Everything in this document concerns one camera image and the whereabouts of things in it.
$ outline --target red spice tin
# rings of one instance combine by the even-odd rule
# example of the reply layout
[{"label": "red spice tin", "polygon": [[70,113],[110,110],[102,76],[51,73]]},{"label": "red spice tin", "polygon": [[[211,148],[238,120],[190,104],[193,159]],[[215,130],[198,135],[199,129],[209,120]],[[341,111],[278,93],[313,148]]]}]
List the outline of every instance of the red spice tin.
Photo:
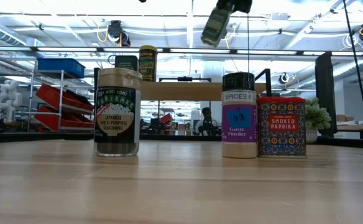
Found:
[{"label": "red spice tin", "polygon": [[307,157],[304,99],[262,97],[257,111],[260,157]]}]

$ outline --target wooden shelf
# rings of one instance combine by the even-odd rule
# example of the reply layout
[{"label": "wooden shelf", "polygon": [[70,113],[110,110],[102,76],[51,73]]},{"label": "wooden shelf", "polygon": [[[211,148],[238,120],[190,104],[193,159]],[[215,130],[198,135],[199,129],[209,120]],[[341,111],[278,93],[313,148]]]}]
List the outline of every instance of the wooden shelf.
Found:
[{"label": "wooden shelf", "polygon": [[[265,83],[256,83],[257,93],[265,91]],[[222,83],[142,82],[142,100],[221,101]]]}]

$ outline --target green spice container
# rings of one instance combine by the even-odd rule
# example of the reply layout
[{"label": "green spice container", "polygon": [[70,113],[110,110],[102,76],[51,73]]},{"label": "green spice container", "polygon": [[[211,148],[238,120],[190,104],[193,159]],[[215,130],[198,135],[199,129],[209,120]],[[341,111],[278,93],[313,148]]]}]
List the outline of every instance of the green spice container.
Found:
[{"label": "green spice container", "polygon": [[158,50],[151,45],[144,45],[139,50],[139,72],[143,81],[155,82],[157,78],[157,55]]}]

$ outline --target black monitor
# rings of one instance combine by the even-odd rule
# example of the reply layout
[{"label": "black monitor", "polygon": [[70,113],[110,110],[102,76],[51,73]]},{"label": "black monitor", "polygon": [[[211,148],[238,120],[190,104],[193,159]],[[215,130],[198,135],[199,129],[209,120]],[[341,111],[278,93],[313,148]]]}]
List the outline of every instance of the black monitor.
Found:
[{"label": "black monitor", "polygon": [[331,52],[319,56],[316,59],[316,95],[319,99],[319,107],[326,108],[332,121],[329,129],[319,130],[322,136],[333,138],[336,133],[336,111],[335,111],[335,93],[333,83],[333,65],[331,61]]}]

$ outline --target jar label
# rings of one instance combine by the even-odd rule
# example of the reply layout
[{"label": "jar label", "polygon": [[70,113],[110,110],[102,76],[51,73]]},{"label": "jar label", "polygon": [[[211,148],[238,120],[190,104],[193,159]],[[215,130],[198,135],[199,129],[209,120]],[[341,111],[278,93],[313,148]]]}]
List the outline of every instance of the jar label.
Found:
[{"label": "jar label", "polygon": [[118,86],[99,87],[95,108],[95,142],[139,142],[139,90]]},{"label": "jar label", "polygon": [[143,81],[155,82],[156,52],[148,50],[139,54],[139,72]]},{"label": "jar label", "polygon": [[223,105],[223,142],[256,142],[256,105]]},{"label": "jar label", "polygon": [[253,90],[231,90],[222,93],[222,102],[256,103],[256,91]]}]

